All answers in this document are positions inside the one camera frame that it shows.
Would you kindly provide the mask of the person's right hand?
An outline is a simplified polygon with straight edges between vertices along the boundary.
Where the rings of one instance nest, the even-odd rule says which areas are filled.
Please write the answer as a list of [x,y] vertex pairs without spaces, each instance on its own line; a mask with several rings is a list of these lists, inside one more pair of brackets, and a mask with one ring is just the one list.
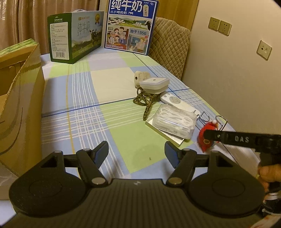
[[281,166],[280,164],[270,166],[259,166],[258,168],[259,178],[258,180],[265,189],[265,192],[269,191],[269,185],[272,182],[281,182]]

